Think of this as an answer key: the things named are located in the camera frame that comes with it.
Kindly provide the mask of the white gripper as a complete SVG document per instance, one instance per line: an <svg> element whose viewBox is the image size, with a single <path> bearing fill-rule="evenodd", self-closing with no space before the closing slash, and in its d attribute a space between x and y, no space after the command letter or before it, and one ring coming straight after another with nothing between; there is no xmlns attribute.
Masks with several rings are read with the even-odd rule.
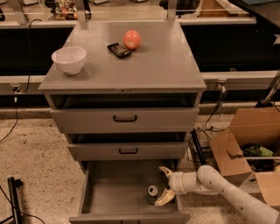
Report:
<svg viewBox="0 0 280 224"><path fill-rule="evenodd" d="M189 192L195 193L200 189L200 182L195 172L173 172L165 166L159 166L158 169L169 179L171 189L164 189L162 195L154 203L156 207L161 207L172 201L175 193L177 195Z"/></svg>

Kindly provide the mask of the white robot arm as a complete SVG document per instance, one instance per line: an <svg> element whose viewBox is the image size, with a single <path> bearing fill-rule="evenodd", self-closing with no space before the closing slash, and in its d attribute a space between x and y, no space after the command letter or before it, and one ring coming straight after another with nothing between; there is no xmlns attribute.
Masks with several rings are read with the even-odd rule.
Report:
<svg viewBox="0 0 280 224"><path fill-rule="evenodd" d="M176 195L189 192L202 195L222 195L251 224L280 224L280 213L259 199L231 184L212 166L202 165L197 171L171 171L159 166L158 169L168 178L169 189L156 200L155 206L169 203Z"/></svg>

